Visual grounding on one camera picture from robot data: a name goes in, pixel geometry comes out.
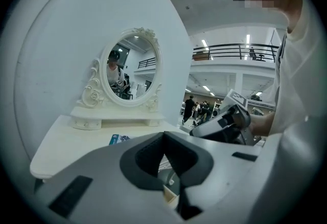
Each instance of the black metal railing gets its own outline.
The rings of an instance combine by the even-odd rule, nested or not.
[[[138,69],[145,68],[145,67],[148,67],[148,66],[152,66],[152,65],[155,65],[155,64],[156,64],[155,57],[153,57],[153,58],[150,58],[150,59],[147,59],[147,60],[144,60],[144,61],[140,61],[138,63]]]
[[[259,44],[259,43],[228,43],[208,45],[193,49],[193,60],[213,60],[222,57],[236,57],[241,60],[263,61],[270,60],[275,62],[279,46]]]

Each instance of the vanity table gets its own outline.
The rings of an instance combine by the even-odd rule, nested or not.
[[[126,100],[111,90],[106,69],[110,61],[115,61],[110,59],[112,49],[117,48],[118,42],[128,44],[131,38],[134,44],[137,43],[134,38],[143,40],[140,45],[147,42],[150,46],[147,51],[153,49],[156,73],[143,96]],[[158,110],[161,66],[161,52],[152,30],[139,28],[117,34],[117,39],[105,47],[99,59],[94,60],[91,78],[70,116],[60,115],[47,132],[31,162],[31,174],[45,181],[87,153],[109,145],[113,134],[130,138],[164,131],[187,134],[164,121]],[[169,166],[164,157],[159,169]]]

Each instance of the oval mirror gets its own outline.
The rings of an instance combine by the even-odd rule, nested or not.
[[[141,36],[122,39],[109,53],[106,65],[108,83],[121,99],[142,97],[150,89],[155,72],[155,50]]]

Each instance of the table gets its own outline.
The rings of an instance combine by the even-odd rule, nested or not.
[[[34,177],[43,180],[51,178],[85,154],[109,145],[113,134],[128,135],[130,138],[163,131],[187,134],[165,121],[161,121],[157,127],[141,122],[102,121],[100,130],[87,131],[72,128],[70,120],[70,116],[60,115],[47,132],[30,165]]]

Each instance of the ceiling light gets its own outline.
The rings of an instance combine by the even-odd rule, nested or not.
[[[206,44],[206,41],[205,40],[202,40],[202,43],[204,45],[204,47],[207,47],[208,45]]]
[[[249,48],[249,43],[250,43],[250,35],[249,34],[246,35],[246,43],[247,43],[246,48]]]
[[[210,91],[208,87],[206,87],[205,85],[202,86],[204,89],[206,89],[207,91]]]

